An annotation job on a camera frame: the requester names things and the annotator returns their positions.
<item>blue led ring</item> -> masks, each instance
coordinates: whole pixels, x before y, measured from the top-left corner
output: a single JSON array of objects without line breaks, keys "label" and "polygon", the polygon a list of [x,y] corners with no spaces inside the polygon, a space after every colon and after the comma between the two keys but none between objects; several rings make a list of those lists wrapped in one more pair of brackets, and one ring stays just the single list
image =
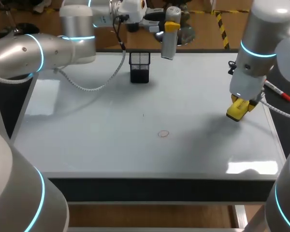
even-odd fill
[{"label": "blue led ring", "polygon": [[277,207],[280,211],[280,214],[282,215],[282,217],[284,218],[284,220],[286,221],[286,223],[290,226],[290,222],[287,219],[287,217],[285,216],[284,212],[282,212],[282,209],[280,208],[279,202],[278,202],[278,198],[277,198],[277,184],[275,185],[275,198],[276,198],[276,203],[277,203]]},{"label": "blue led ring", "polygon": [[41,68],[43,67],[43,63],[44,63],[44,54],[43,54],[43,50],[42,50],[42,47],[41,47],[40,42],[39,42],[39,41],[38,41],[38,40],[37,40],[33,35],[30,35],[30,34],[26,34],[26,35],[32,37],[32,38],[35,40],[35,42],[37,42],[37,44],[38,44],[38,46],[39,46],[39,49],[40,49],[40,52],[41,52],[41,65],[40,65],[39,69],[37,70],[37,72],[38,72],[38,71],[41,70]]},{"label": "blue led ring", "polygon": [[91,39],[94,39],[95,36],[86,36],[86,37],[66,37],[66,36],[63,36],[62,37],[63,39],[65,40],[91,40]]},{"label": "blue led ring", "polygon": [[42,206],[43,206],[43,203],[44,203],[44,199],[45,199],[45,183],[44,183],[44,179],[43,179],[43,176],[40,173],[40,171],[36,167],[35,167],[35,169],[37,170],[37,172],[38,172],[38,174],[40,176],[40,179],[41,179],[42,195],[41,195],[41,200],[40,200],[40,204],[39,204],[38,210],[35,213],[34,218],[32,219],[31,223],[28,225],[27,229],[24,232],[29,232],[31,230],[31,228],[33,227],[33,225],[35,224],[36,220],[38,219],[38,217],[40,215],[40,212],[42,210]]},{"label": "blue led ring", "polygon": [[255,57],[261,57],[261,58],[269,58],[269,57],[274,57],[276,56],[276,54],[270,54],[270,55],[261,55],[261,54],[257,54],[257,53],[253,53],[251,51],[249,51],[247,48],[244,47],[243,42],[241,41],[241,46],[242,48],[249,54],[255,56]]}]

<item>floor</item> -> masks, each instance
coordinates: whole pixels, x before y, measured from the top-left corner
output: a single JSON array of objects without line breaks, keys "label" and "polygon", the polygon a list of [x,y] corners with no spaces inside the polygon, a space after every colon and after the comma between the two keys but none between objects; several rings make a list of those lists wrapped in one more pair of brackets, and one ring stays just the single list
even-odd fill
[{"label": "floor", "polygon": [[[62,0],[53,0],[51,8],[59,8]],[[207,11],[207,0],[192,0],[190,11]],[[152,0],[156,8],[162,0]],[[248,10],[252,0],[217,0],[217,10]],[[58,12],[48,9],[42,15],[26,11],[12,11],[16,22],[37,25],[43,33],[61,35]],[[245,28],[247,13],[223,13],[222,22],[230,48],[238,48]],[[188,23],[196,30],[196,39],[178,49],[224,49],[216,16],[204,12],[190,14]],[[4,12],[0,12],[0,30],[9,25]],[[141,29],[128,33],[122,27],[120,37],[127,48],[159,49],[154,37]],[[97,28],[97,48],[119,48],[112,28]],[[260,206],[246,206],[248,219]],[[77,227],[199,227],[230,228],[234,226],[230,207],[227,205],[70,205],[71,226]]]}]

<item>table surface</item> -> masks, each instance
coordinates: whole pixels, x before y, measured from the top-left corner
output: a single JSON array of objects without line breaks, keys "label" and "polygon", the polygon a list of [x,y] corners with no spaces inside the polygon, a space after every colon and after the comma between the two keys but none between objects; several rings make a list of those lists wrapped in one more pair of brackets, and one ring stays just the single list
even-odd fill
[{"label": "table surface", "polygon": [[[240,122],[231,105],[228,61],[237,54],[151,54],[148,84],[130,83],[129,55],[99,92],[82,92],[43,71],[16,148],[49,178],[275,180],[285,161],[269,110],[259,104]],[[65,72],[84,87],[112,75],[121,54]],[[168,131],[160,137],[160,131]]]}]

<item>red marker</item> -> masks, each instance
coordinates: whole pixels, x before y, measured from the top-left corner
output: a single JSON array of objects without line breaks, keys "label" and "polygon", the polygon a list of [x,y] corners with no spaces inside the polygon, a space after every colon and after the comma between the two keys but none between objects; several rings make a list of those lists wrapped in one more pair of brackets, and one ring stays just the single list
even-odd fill
[{"label": "red marker", "polygon": [[290,96],[287,93],[284,93],[283,91],[281,91],[279,88],[277,88],[276,86],[274,86],[268,80],[265,80],[265,83],[264,84],[266,86],[268,86],[274,92],[278,93],[283,99],[285,99],[286,101],[290,102]]}]

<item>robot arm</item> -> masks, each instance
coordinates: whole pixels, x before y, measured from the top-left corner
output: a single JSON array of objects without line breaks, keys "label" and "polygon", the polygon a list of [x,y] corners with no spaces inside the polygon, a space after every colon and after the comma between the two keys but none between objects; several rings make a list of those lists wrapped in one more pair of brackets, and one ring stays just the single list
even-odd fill
[{"label": "robot arm", "polygon": [[290,0],[255,0],[236,59],[231,94],[254,99],[276,59],[282,75],[290,80]]},{"label": "robot arm", "polygon": [[0,39],[0,77],[10,78],[95,59],[92,11],[82,5],[60,10],[66,37],[47,34]]}]

